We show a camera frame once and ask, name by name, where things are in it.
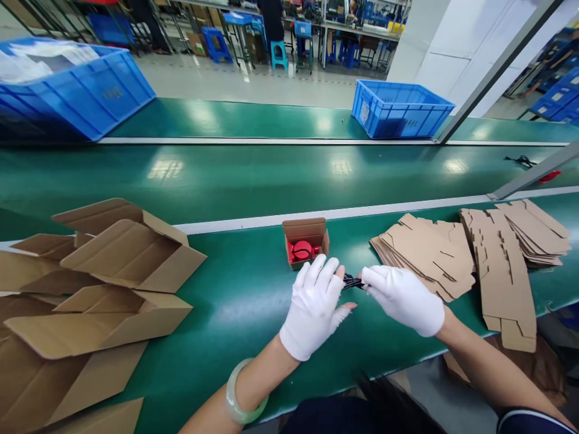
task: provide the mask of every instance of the hair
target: hair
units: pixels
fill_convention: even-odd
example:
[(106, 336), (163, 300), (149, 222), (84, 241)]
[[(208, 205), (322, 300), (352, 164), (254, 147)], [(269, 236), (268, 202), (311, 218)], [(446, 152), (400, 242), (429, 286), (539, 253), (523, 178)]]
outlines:
[(373, 407), (375, 423), (384, 427), (384, 432), (446, 434), (423, 406), (386, 377), (370, 380), (366, 373), (361, 373), (356, 382)]

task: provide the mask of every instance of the sleeve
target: sleeve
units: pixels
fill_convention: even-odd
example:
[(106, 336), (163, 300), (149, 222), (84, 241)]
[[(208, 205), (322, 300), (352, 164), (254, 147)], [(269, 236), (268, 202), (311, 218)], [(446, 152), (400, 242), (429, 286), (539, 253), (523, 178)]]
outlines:
[(577, 434), (547, 414), (531, 409), (509, 410), (500, 420), (497, 434)]

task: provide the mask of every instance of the black cable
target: black cable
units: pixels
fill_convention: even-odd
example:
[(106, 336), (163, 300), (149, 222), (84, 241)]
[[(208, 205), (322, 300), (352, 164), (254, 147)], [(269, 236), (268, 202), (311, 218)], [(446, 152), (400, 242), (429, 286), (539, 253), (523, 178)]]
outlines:
[(342, 291), (344, 289), (354, 288), (354, 286), (362, 289), (362, 280), (353, 277), (351, 274), (345, 273), (344, 274), (344, 288), (342, 289)]

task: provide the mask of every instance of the cardboard stack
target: cardboard stack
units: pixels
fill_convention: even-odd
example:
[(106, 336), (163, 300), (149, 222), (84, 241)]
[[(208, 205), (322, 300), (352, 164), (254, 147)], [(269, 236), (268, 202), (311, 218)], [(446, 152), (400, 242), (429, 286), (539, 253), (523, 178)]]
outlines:
[(370, 243), (384, 265), (409, 269), (447, 303), (475, 282), (472, 255), (460, 224), (433, 223), (406, 214)]
[(534, 352), (535, 307), (515, 233), (498, 209), (461, 209), (460, 218), (475, 253), (487, 328), (501, 332), (504, 348)]
[(121, 392), (149, 339), (192, 306), (173, 295), (206, 256), (123, 199), (53, 217), (74, 237), (39, 234), (0, 252), (0, 432), (50, 426)]
[(511, 229), (517, 234), (527, 265), (544, 268), (562, 265), (560, 256), (571, 250), (571, 233), (561, 223), (528, 199), (497, 204)]

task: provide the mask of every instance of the red product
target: red product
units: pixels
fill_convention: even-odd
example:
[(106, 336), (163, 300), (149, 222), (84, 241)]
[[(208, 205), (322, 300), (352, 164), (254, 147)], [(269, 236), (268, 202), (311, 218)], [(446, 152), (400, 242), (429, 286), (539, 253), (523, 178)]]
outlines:
[(301, 262), (304, 260), (312, 259), (320, 252), (320, 246), (312, 246), (307, 241), (298, 241), (294, 245), (288, 242), (290, 245), (289, 249), (289, 261), (290, 262)]

